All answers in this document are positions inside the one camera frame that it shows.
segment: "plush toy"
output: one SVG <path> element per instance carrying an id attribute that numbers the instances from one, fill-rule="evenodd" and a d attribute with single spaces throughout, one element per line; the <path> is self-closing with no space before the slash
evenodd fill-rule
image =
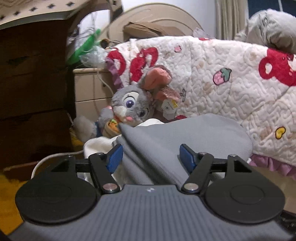
<path id="1" fill-rule="evenodd" d="M 118 90 L 111 106 L 101 110 L 97 122 L 78 116 L 73 124 L 76 136 L 83 142 L 101 135 L 112 138 L 120 134 L 118 123 L 137 126 L 151 118 L 156 100 L 172 99 L 178 103 L 180 94 L 168 87 L 171 81 L 172 75 L 164 66 L 154 66 L 137 84 Z"/>

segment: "gray ribbed robot base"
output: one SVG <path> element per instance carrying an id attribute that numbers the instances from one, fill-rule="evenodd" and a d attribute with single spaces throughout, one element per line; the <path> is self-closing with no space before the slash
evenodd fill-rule
<path id="1" fill-rule="evenodd" d="M 58 226 L 24 222 L 12 241 L 286 241 L 292 235 L 276 221 L 242 226 L 209 212 L 195 195 L 174 185 L 125 185 L 103 195 L 80 219 Z"/>

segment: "green plastic object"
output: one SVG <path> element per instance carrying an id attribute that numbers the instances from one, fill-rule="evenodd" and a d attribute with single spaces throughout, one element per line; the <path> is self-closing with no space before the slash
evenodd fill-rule
<path id="1" fill-rule="evenodd" d="M 70 56 L 67 60 L 67 65 L 72 65 L 80 61 L 79 56 L 90 53 L 92 47 L 97 44 L 96 38 L 101 33 L 101 30 L 96 30 L 89 38 Z"/>

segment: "quilt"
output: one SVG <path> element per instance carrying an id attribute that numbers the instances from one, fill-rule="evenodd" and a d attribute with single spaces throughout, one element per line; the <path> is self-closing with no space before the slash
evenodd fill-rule
<path id="1" fill-rule="evenodd" d="M 131 39 L 108 57 L 121 86 L 164 65 L 182 97 L 177 115 L 232 118 L 254 139 L 253 153 L 296 166 L 295 55 L 239 41 L 165 36 Z"/>

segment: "purple ruffle trim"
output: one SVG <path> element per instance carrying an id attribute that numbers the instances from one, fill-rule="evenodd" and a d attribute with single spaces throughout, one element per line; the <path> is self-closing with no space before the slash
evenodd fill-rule
<path id="1" fill-rule="evenodd" d="M 116 90 L 123 88 L 123 84 L 122 84 L 121 79 L 118 75 L 117 69 L 114 65 L 114 61 L 110 58 L 106 58 L 105 61 L 106 61 L 107 69 L 112 74 L 112 80 L 113 80 L 113 84 L 114 84 Z"/>
<path id="2" fill-rule="evenodd" d="M 253 154 L 251 156 L 251 162 L 249 163 L 254 167 L 265 167 L 270 171 L 278 171 L 283 176 L 292 177 L 296 180 L 296 167 L 291 166 L 287 163 L 280 162 L 271 157 L 260 156 L 257 154 Z"/>

